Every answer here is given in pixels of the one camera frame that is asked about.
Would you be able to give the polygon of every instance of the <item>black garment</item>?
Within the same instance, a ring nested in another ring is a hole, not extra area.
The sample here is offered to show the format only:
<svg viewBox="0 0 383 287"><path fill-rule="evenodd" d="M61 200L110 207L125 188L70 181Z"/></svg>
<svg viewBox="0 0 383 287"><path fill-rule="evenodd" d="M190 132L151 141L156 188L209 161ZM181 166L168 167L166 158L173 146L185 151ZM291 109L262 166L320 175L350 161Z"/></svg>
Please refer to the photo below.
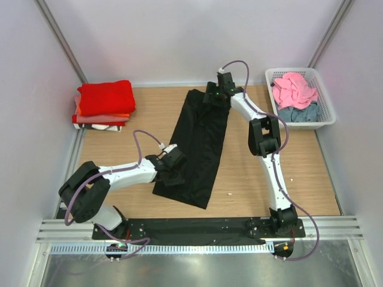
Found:
<svg viewBox="0 0 383 287"><path fill-rule="evenodd" d="M170 144L186 155L184 184L166 187L157 182L153 194L206 209L220 165L230 107L203 103L205 93L187 93Z"/></svg>

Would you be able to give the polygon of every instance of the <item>pink cloth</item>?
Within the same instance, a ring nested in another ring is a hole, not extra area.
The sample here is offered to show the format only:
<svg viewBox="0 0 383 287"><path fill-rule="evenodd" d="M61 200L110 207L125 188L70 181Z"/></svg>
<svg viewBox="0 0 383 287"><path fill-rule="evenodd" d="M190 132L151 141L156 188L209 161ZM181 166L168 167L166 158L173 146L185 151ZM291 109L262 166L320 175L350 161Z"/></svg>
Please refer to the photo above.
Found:
<svg viewBox="0 0 383 287"><path fill-rule="evenodd" d="M84 117L78 115L77 107L80 104L81 96L79 94L74 96L74 101L76 103L76 111L74 114L77 118L77 123L81 124L94 124L94 123L112 123L116 121L127 121L129 117L117 117L115 115L91 115Z"/></svg>
<svg viewBox="0 0 383 287"><path fill-rule="evenodd" d="M297 109L307 108L312 101L318 100L318 92L310 88L305 78L298 73L286 73L274 80L273 97L278 109L293 106Z"/></svg>

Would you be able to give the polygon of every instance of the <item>wall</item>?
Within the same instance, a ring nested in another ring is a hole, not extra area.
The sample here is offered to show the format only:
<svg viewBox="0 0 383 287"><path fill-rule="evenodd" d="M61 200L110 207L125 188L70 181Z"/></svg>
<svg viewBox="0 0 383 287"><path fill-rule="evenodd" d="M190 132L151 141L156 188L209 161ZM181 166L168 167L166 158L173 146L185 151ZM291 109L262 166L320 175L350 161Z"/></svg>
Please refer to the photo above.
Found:
<svg viewBox="0 0 383 287"><path fill-rule="evenodd" d="M251 82L267 68L307 66L341 0L47 0L90 82L205 84L243 59ZM244 67L230 68L243 83Z"/></svg>
<svg viewBox="0 0 383 287"><path fill-rule="evenodd" d="M344 212L357 216L380 267L382 14L381 0L356 1L318 65L338 117L318 137ZM382 268L379 272L383 281Z"/></svg>
<svg viewBox="0 0 383 287"><path fill-rule="evenodd" d="M0 1L1 286L25 286L41 220L56 209L79 84L35 3Z"/></svg>

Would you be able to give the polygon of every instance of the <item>wooden floor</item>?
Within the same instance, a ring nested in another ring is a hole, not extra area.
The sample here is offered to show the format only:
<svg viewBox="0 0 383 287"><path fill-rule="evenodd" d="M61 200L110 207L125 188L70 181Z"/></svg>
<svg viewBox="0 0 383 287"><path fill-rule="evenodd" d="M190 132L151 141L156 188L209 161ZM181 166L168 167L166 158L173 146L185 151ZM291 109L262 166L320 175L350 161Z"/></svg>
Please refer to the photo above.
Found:
<svg viewBox="0 0 383 287"><path fill-rule="evenodd" d="M168 144L190 87L135 88L136 112L121 133L88 130L80 164L93 160L98 166L136 161L132 131L143 129ZM271 111L267 88L248 87L249 97ZM269 192L262 167L247 147L248 123L231 110L220 168L206 210L153 195L153 184L139 184L108 194L127 218L192 218L268 216ZM158 154L155 141L139 135L143 155ZM312 130L291 130L281 165L291 198L312 215L338 215L329 176Z"/></svg>

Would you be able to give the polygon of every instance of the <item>white laundry basket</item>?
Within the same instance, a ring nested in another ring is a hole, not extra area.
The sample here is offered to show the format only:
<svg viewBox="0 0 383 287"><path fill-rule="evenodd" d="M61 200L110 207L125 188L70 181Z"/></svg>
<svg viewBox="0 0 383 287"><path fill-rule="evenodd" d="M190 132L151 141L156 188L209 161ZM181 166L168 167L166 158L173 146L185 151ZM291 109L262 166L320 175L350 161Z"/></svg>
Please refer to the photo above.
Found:
<svg viewBox="0 0 383 287"><path fill-rule="evenodd" d="M275 101L273 98L273 92L271 83L274 82L276 78L282 78L287 72L295 72L301 74L310 88L316 88L318 91L318 105L322 113L318 116L318 121L310 123L287 123L287 126L291 129L311 129L316 130L327 124L333 124L335 122L335 113L334 109L331 106L329 95L327 94L326 88L323 85L323 82L319 76L319 73L312 68L275 68L268 69L265 72L266 82L268 84L269 96L271 99L271 104L273 106L273 113L278 115L276 110Z"/></svg>

